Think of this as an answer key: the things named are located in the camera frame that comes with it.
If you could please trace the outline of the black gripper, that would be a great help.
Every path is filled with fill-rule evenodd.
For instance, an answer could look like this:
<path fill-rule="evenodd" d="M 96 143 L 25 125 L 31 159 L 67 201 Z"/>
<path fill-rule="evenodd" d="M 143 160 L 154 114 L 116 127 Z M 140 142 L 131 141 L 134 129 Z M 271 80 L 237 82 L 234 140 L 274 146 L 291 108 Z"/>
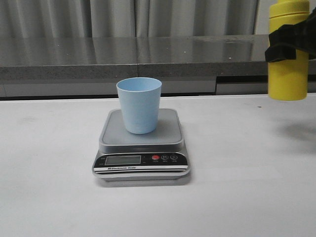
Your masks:
<path fill-rule="evenodd" d="M 296 51 L 316 58 L 316 10 L 308 18 L 297 24 L 284 24 L 269 34 L 270 46 L 265 51 L 268 63 L 297 59 Z"/>

